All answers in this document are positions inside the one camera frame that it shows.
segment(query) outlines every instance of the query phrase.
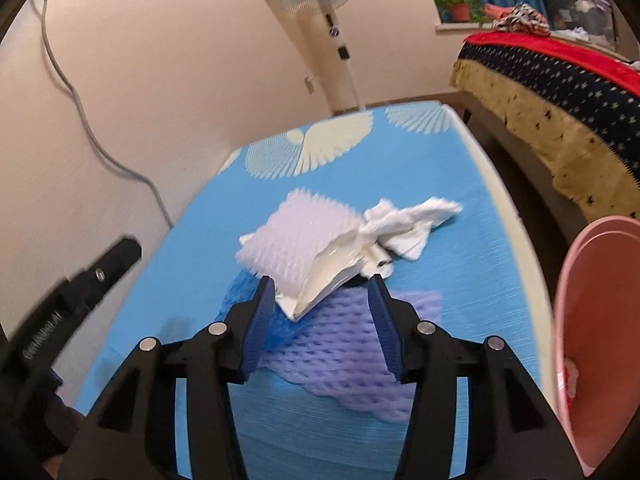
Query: window sill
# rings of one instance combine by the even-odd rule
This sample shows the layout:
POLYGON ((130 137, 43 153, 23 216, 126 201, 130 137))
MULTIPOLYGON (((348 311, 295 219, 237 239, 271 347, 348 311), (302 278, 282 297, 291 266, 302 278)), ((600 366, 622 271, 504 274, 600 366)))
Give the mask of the window sill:
POLYGON ((478 23, 441 23, 436 25, 436 32, 452 32, 456 30, 483 30, 491 29, 491 23, 484 23, 482 27, 478 23))

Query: silver screw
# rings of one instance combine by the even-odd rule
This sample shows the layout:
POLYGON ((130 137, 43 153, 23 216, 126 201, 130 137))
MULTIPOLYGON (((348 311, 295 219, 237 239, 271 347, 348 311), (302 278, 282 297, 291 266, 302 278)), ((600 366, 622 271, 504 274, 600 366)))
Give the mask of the silver screw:
POLYGON ((495 335, 489 338, 489 348, 494 350, 502 350, 504 348, 504 341, 495 335))
POLYGON ((211 335, 223 335, 226 332, 226 325, 221 321, 211 323, 209 325, 209 333, 211 335))
POLYGON ((149 350, 153 350, 156 347, 156 340, 152 337, 145 337, 140 344, 138 345, 141 350, 145 352, 149 352, 149 350))
POLYGON ((431 335, 436 331, 436 326, 431 321, 421 321, 416 328, 424 335, 431 335))

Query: yellow fabric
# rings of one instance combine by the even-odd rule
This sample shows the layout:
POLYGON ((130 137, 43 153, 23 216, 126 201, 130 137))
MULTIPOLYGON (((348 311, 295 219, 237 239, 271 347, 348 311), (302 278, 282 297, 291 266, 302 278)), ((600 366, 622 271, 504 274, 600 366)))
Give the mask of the yellow fabric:
POLYGON ((573 116, 476 61, 457 60, 451 85, 503 119, 549 169, 554 188, 577 203, 588 221, 614 214, 640 218, 640 189, 631 172, 573 116))

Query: black fabric with white stars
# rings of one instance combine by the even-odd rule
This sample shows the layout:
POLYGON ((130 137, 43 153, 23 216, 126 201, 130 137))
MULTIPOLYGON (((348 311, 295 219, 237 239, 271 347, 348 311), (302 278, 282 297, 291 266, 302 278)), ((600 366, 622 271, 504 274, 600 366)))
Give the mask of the black fabric with white stars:
MULTIPOLYGON (((571 114, 609 147, 640 185, 638 97, 581 66, 516 46, 465 43, 460 59, 476 61, 571 114)), ((541 122, 550 120, 551 113, 541 122)))

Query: fan pole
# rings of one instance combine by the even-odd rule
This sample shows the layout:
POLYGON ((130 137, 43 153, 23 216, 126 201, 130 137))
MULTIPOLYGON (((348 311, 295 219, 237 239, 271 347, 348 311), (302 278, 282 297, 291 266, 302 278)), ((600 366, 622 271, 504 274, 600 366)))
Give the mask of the fan pole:
POLYGON ((362 100, 360 92, 358 92, 356 77, 353 73, 353 67, 351 66, 351 56, 349 54, 349 51, 347 50, 347 43, 344 41, 344 37, 342 36, 340 28, 338 27, 338 19, 335 17, 335 14, 331 10, 323 13, 326 23, 329 26, 329 36, 331 36, 332 40, 334 40, 336 49, 338 50, 338 56, 340 56, 340 60, 344 64, 344 67, 347 69, 351 92, 356 99, 358 110, 364 112, 367 107, 364 105, 364 101, 362 100))

